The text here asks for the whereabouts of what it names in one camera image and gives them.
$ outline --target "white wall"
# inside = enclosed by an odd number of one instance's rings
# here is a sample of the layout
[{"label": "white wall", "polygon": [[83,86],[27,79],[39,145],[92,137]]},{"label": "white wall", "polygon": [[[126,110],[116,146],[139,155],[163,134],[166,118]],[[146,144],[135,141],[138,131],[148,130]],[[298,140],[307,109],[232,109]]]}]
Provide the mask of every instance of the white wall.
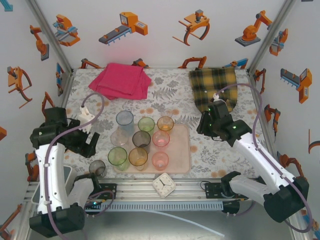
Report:
[{"label": "white wall", "polygon": [[[318,14],[320,2],[298,1],[280,30],[288,28],[288,38],[284,49],[278,56],[265,54],[258,69],[266,68],[265,92],[262,94],[263,107],[270,104],[277,108],[279,117],[276,148],[281,154],[296,158],[310,184],[308,202],[315,220],[320,221],[319,173],[320,147],[314,147],[308,154],[308,129],[311,129],[311,142],[320,140],[319,102],[320,67],[319,39],[320,28]],[[280,69],[300,75],[306,68],[312,73],[312,85],[309,98],[299,103],[299,92],[287,82],[280,80]],[[298,174],[295,167],[289,168]]]},{"label": "white wall", "polygon": [[[258,51],[261,42],[243,47],[235,38],[243,35],[244,29],[253,25],[256,14],[262,10],[274,20],[283,0],[37,0],[51,24],[61,14],[78,28],[80,41],[73,46],[61,46],[73,68],[87,58],[102,67],[109,62],[130,64],[142,58],[150,67],[178,67],[190,57],[207,56],[206,66],[224,66],[232,61],[249,58],[249,63]],[[190,46],[175,40],[183,39],[186,27],[178,21],[194,14],[196,10],[210,19],[210,31],[204,40],[189,36]],[[141,22],[148,25],[148,35],[129,34],[110,46],[98,41],[103,35],[121,25],[119,14],[133,12]],[[267,34],[262,24],[258,37]]]},{"label": "white wall", "polygon": [[[36,19],[24,0],[9,2],[13,5],[12,12],[4,12],[3,7],[0,8],[0,126],[7,130],[7,136],[0,141],[0,223],[10,216],[25,196],[28,185],[25,153],[34,150],[29,137],[33,129],[44,122],[41,103],[45,91],[56,105],[63,97],[57,95],[56,54],[50,48],[49,59],[40,60],[36,38],[30,33],[30,25],[39,27]],[[44,43],[48,43],[42,33],[39,36]],[[17,91],[8,93],[13,88],[8,87],[8,66],[22,68],[32,82],[32,87],[25,90],[32,101],[21,109],[19,106],[25,102],[22,96]]]}]

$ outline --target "floral tablecloth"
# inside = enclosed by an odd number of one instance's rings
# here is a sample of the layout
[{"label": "floral tablecloth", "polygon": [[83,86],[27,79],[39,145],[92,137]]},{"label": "floral tablecloth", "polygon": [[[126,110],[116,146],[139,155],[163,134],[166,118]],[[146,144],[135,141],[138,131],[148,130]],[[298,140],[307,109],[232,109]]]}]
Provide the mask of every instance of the floral tablecloth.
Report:
[{"label": "floral tablecloth", "polygon": [[[69,118],[77,118],[80,113],[82,100],[92,90],[88,85],[103,71],[103,69],[78,69],[72,84],[66,111]],[[105,99],[104,110],[98,121],[92,125],[91,132],[100,134],[96,145],[96,155],[84,158],[71,151],[64,155],[64,163],[76,169],[78,174],[88,172],[89,164],[93,160],[103,160],[107,166],[107,178],[154,178],[155,174],[117,173],[108,162],[108,152],[113,145],[110,135],[117,129],[116,114],[122,110],[129,110],[134,115],[134,122],[138,123],[143,116],[151,117],[157,122],[163,109],[173,111],[172,118],[176,124],[185,124],[190,132],[191,170],[186,174],[171,174],[173,178],[220,178],[226,173],[238,171],[247,177],[257,177],[255,169],[237,151],[226,142],[213,141],[211,138],[197,134],[201,113],[194,104],[194,97],[188,77],[189,69],[157,69],[144,70],[152,79],[148,89],[148,97],[144,100],[128,100],[118,98]],[[237,83],[248,83],[248,76],[244,69],[236,69]],[[102,107],[98,96],[92,96],[86,102],[90,113],[96,114]],[[232,111],[233,120],[244,120],[250,127],[254,123],[257,110],[251,89],[238,87],[238,100]],[[265,146],[265,139],[261,125],[257,124],[256,136]]]}]

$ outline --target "white cable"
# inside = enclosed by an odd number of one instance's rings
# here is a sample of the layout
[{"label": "white cable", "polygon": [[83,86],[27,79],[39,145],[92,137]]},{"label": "white cable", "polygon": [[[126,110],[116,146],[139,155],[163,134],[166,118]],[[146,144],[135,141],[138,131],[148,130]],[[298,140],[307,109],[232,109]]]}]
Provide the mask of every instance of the white cable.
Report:
[{"label": "white cable", "polygon": [[152,213],[152,214],[160,214],[160,215],[164,215],[164,216],[171,217],[171,218],[174,218],[174,219],[178,219],[178,220],[184,221],[184,222],[186,222],[186,223],[196,225],[196,226],[198,226],[198,227],[200,227],[200,228],[202,228],[202,229],[204,229],[204,230],[207,230],[207,231],[209,231],[209,232],[211,232],[211,233],[213,233],[213,234],[217,234],[217,235],[219,235],[219,236],[221,236],[221,237],[223,237],[223,238],[225,237],[225,235],[222,234],[222,233],[220,233],[220,232],[217,232],[217,231],[215,231],[215,230],[212,230],[211,228],[208,228],[208,227],[206,227],[206,226],[203,226],[203,225],[201,225],[201,224],[199,224],[199,223],[196,223],[196,222],[194,222],[194,221],[190,221],[190,220],[188,220],[188,219],[184,219],[184,218],[182,218],[182,217],[178,217],[178,216],[171,215],[171,214],[168,214],[168,213],[165,213],[165,212],[161,212],[161,211],[142,210],[142,212],[147,212],[147,213]]}]

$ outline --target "clock face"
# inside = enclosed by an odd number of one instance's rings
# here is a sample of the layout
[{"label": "clock face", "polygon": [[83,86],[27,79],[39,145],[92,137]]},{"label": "clock face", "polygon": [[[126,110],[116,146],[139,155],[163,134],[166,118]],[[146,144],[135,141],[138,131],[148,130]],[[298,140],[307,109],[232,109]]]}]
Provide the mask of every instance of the clock face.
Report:
[{"label": "clock face", "polygon": [[162,198],[168,196],[176,188],[176,184],[166,173],[158,177],[152,184]]}]

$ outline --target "green glass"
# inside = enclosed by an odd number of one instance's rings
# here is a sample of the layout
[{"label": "green glass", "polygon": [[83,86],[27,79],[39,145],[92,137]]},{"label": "green glass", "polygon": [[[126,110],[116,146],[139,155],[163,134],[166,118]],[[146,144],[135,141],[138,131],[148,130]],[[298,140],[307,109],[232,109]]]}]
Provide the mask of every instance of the green glass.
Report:
[{"label": "green glass", "polygon": [[108,153],[108,161],[120,171],[125,171],[129,168],[127,151],[122,147],[114,147]]},{"label": "green glass", "polygon": [[155,129],[155,121],[151,117],[143,117],[138,122],[138,127],[141,131],[146,131],[152,136]]}]

